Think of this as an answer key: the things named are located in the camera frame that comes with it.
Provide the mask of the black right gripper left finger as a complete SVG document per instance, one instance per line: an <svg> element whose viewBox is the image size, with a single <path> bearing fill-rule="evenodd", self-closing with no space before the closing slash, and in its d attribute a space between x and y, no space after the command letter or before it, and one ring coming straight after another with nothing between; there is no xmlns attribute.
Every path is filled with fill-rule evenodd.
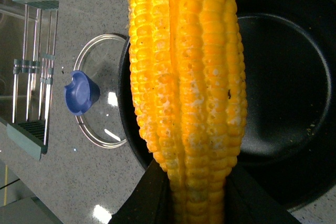
<svg viewBox="0 0 336 224"><path fill-rule="evenodd" d="M152 160L132 194L109 223L171 223L171 190L167 174Z"/></svg>

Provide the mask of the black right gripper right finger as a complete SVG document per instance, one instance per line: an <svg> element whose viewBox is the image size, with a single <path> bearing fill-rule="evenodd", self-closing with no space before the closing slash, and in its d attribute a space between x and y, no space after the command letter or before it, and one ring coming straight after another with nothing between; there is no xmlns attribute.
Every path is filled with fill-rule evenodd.
<svg viewBox="0 0 336 224"><path fill-rule="evenodd" d="M225 223L299 223L240 165L226 181Z"/></svg>

